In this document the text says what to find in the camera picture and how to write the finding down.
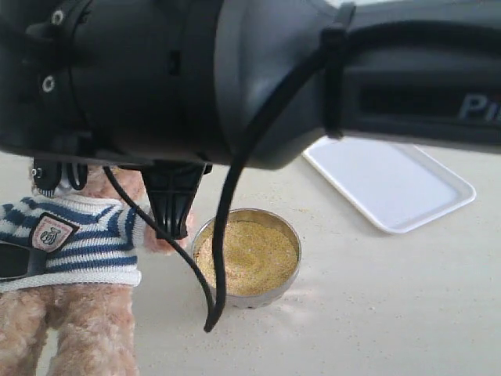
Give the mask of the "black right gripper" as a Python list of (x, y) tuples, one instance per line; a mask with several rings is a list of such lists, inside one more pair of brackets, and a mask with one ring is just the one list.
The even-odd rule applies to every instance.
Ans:
[(212, 164), (161, 162), (141, 171), (156, 224), (175, 240), (188, 236), (187, 219), (201, 179)]

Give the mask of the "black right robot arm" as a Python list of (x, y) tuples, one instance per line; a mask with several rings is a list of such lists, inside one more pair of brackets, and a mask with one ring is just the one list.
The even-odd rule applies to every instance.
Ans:
[(322, 136), (500, 151), (497, 1), (4, 1), (1, 149), (278, 169)]

